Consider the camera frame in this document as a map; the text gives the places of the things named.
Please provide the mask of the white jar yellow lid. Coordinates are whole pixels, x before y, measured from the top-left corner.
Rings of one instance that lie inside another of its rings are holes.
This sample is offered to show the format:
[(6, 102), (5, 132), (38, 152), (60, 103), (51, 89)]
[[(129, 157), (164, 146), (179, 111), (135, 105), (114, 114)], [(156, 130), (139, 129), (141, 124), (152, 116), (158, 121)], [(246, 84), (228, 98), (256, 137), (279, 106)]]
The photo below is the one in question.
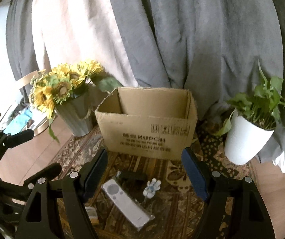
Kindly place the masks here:
[(96, 209), (94, 207), (85, 206), (85, 210), (92, 225), (99, 225), (99, 218)]

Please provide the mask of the white remote control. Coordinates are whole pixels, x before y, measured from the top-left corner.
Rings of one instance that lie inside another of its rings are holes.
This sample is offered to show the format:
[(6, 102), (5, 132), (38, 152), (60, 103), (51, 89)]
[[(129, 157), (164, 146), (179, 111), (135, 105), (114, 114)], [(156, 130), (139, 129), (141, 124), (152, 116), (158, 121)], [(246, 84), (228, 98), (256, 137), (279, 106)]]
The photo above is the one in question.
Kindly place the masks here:
[(121, 188), (115, 179), (108, 180), (101, 188), (138, 231), (148, 222), (155, 219), (154, 215), (147, 212), (147, 210), (144, 210), (136, 200), (130, 197)]

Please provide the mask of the white plant pot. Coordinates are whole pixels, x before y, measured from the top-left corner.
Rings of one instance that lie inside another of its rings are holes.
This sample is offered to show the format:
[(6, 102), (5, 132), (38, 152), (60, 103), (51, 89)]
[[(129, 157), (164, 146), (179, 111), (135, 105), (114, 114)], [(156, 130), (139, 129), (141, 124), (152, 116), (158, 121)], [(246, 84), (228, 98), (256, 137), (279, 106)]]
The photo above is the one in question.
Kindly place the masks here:
[(247, 121), (235, 110), (227, 132), (225, 155), (230, 162), (244, 165), (260, 152), (273, 133), (274, 130), (267, 131)]

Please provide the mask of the patterned round rug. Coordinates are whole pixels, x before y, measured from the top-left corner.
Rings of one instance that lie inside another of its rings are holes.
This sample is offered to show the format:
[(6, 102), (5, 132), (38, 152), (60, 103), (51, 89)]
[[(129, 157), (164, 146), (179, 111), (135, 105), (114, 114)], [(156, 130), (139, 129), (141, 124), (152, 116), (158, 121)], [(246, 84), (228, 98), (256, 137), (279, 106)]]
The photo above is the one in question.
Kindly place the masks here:
[[(238, 180), (250, 176), (255, 181), (251, 162), (239, 166), (227, 160), (224, 141), (224, 137), (211, 136), (198, 127), (191, 146), (198, 159), (204, 161), (211, 171), (217, 170), (225, 177)], [(51, 161), (51, 164), (56, 162), (62, 166), (58, 179), (71, 171), (80, 170), (103, 147), (106, 146), (98, 127), (94, 127), (93, 131), (82, 138), (71, 137)], [(114, 177), (118, 171), (137, 171), (145, 173), (149, 179), (161, 180), (160, 191), (143, 205), (155, 219), (140, 231), (137, 231), (100, 188), (100, 185)], [(108, 164), (99, 187), (85, 206), (94, 207), (97, 211), (99, 223), (94, 225), (94, 229), (98, 238), (192, 238), (203, 213), (203, 201), (196, 196), (181, 161), (114, 152), (108, 153)]]

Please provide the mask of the sunflower bouquet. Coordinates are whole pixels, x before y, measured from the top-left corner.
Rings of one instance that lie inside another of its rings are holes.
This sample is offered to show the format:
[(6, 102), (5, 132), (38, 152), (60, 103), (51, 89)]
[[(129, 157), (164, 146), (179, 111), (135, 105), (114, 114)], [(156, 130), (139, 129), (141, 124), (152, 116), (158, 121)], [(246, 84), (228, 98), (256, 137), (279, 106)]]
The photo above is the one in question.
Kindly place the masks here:
[(50, 72), (39, 71), (38, 77), (31, 79), (31, 86), (29, 102), (37, 110), (46, 112), (49, 119), (49, 134), (58, 142), (59, 139), (51, 128), (55, 116), (58, 116), (55, 110), (57, 105), (62, 105), (65, 101), (84, 93), (88, 93), (91, 102), (95, 95), (108, 94), (122, 84), (108, 74), (99, 62), (80, 61), (59, 64)]

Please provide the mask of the grey ribbed vase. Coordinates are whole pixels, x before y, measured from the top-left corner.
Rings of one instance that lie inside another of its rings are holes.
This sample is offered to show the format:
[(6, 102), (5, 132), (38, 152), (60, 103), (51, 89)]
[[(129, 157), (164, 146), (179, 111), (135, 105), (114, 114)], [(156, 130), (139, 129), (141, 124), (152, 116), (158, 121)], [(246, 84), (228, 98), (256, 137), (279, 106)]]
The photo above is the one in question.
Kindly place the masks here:
[(85, 136), (92, 130), (91, 102), (88, 93), (57, 105), (55, 110), (74, 136)]

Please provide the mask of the black rectangular object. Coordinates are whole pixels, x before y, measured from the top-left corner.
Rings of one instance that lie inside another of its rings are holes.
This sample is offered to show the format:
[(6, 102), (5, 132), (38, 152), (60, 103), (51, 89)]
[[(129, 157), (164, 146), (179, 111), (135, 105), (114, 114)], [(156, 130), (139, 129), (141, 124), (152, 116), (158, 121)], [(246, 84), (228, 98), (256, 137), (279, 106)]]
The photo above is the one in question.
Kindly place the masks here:
[(118, 171), (115, 179), (131, 198), (142, 203), (145, 198), (143, 191), (146, 188), (148, 181), (145, 173)]

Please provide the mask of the small white blue figurine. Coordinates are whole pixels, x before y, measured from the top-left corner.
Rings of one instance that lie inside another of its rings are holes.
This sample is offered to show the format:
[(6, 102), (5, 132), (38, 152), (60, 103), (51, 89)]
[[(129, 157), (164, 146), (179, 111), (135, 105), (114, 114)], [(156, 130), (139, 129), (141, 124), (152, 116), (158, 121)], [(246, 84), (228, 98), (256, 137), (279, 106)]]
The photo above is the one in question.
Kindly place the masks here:
[(155, 196), (155, 193), (160, 190), (161, 181), (153, 178), (147, 182), (147, 187), (143, 190), (143, 195), (147, 199), (151, 199)]

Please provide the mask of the green potted plant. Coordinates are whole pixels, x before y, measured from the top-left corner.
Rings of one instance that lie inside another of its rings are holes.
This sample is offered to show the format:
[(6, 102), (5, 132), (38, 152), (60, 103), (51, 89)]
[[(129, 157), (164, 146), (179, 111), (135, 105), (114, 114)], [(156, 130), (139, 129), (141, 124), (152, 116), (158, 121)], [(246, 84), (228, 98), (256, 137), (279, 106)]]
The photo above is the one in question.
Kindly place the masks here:
[(215, 132), (214, 136), (222, 136), (231, 128), (231, 118), (235, 112), (251, 124), (265, 130), (274, 131), (282, 124), (280, 109), (285, 107), (285, 98), (280, 94), (284, 80), (276, 75), (267, 78), (258, 62), (260, 84), (256, 85), (252, 94), (239, 92), (226, 100), (233, 111)]

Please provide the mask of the cardboard box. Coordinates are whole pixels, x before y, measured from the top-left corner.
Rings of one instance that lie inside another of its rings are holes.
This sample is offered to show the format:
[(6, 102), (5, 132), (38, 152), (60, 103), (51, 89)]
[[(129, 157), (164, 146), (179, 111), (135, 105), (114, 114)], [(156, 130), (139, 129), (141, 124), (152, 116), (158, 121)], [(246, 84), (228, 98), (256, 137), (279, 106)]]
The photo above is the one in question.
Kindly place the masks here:
[(198, 121), (192, 93), (177, 88), (116, 88), (95, 116), (109, 151), (165, 160), (181, 159)]

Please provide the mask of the white sheer curtain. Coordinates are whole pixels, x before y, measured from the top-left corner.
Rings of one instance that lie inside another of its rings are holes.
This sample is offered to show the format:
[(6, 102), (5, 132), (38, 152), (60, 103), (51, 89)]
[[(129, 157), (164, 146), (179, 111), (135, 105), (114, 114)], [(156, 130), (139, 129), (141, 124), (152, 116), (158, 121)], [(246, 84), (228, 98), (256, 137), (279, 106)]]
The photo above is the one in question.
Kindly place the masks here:
[(137, 87), (110, 0), (33, 0), (39, 69), (94, 60), (123, 86)]

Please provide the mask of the grey curtain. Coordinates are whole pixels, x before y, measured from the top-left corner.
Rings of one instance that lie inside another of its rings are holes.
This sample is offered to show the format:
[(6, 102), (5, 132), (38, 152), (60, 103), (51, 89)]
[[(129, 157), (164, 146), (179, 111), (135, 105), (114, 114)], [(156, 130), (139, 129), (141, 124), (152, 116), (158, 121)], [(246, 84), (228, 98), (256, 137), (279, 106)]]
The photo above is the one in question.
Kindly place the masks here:
[[(6, 21), (16, 78), (38, 70), (32, 1), (11, 0)], [(285, 0), (110, 0), (138, 87), (191, 90), (200, 118), (216, 117), (226, 100), (249, 92), (265, 74), (284, 79)], [(259, 152), (285, 173), (282, 124)]]

